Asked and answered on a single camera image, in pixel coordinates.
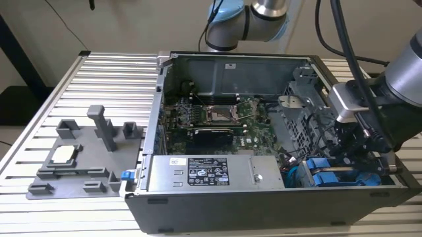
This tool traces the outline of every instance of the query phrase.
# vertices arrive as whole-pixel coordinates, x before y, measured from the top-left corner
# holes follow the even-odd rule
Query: white wall
[[[91,51],[158,53],[195,50],[211,0],[50,0]],[[2,0],[0,13],[50,84],[83,49],[44,0]],[[275,43],[243,42],[242,52],[270,53]]]
[[[342,58],[322,47],[317,38],[317,0],[303,2],[286,53]],[[412,0],[342,0],[342,9],[355,54],[393,60],[422,27],[422,8]],[[319,22],[326,42],[341,50],[329,0],[322,0]],[[361,66],[369,72],[384,71],[376,64],[361,63]]]
[[[338,58],[317,40],[315,0],[302,1],[286,53]],[[197,50],[211,0],[96,0],[95,11],[91,11],[87,0],[50,2],[91,51],[156,53],[160,50]],[[384,60],[394,59],[422,26],[422,8],[412,0],[342,0],[342,3],[355,52]],[[83,49],[82,44],[44,0],[0,0],[0,14],[42,78],[55,85]],[[326,41],[339,49],[329,0],[323,0],[321,24]],[[278,42],[239,44],[241,52],[277,53],[278,50]],[[4,77],[2,62],[0,76]],[[382,70],[370,64],[363,67],[371,72]],[[15,83],[14,78],[19,77],[12,76],[8,80]]]

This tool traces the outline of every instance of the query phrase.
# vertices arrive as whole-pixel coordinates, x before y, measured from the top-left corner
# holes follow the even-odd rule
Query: gray bracket
[[[114,127],[103,106],[92,105],[88,117],[96,126],[80,127],[72,119],[59,123],[59,137],[28,188],[28,199],[119,196],[122,172],[136,168],[143,128],[130,121]],[[64,153],[55,155],[62,146],[67,146]]]

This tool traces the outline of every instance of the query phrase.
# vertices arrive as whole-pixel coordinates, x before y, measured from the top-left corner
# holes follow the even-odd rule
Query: metal panel
[[[325,60],[338,81],[353,79],[345,60]],[[134,217],[122,198],[78,198],[56,200],[27,200],[27,183],[35,177],[48,150],[43,142],[56,137],[55,126],[59,118],[80,118],[91,104],[103,104],[106,113],[116,123],[124,119],[148,121],[147,111],[152,104],[152,92],[131,91],[134,87],[150,87],[156,81],[156,72],[144,69],[156,65],[156,56],[146,54],[91,53],[80,57],[59,83],[47,103],[19,137],[11,151],[0,161],[6,167],[0,174],[0,233],[15,233],[14,237],[87,237],[134,235],[147,236],[140,232]],[[76,74],[79,67],[86,73]],[[68,85],[88,85],[90,89],[68,91]],[[107,86],[103,91],[94,86]],[[422,182],[422,136],[405,143],[398,156]],[[349,237],[420,237],[422,236],[422,195],[413,197],[398,207],[377,210],[350,227],[301,228],[283,230],[234,231],[194,233],[190,237],[230,236],[349,236]]]

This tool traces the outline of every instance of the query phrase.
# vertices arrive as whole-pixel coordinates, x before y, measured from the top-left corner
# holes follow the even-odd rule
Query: barcode sticker
[[[170,165],[186,165],[186,158],[170,158]]]

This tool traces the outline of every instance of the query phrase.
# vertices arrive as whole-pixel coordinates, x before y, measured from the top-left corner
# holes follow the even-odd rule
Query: gray post
[[[106,148],[110,152],[118,149],[116,143],[112,139],[114,131],[112,126],[108,126],[106,118],[104,118],[104,106],[103,105],[91,105],[87,112],[88,118],[91,118],[95,122],[95,126],[98,127],[98,136],[102,138]]]

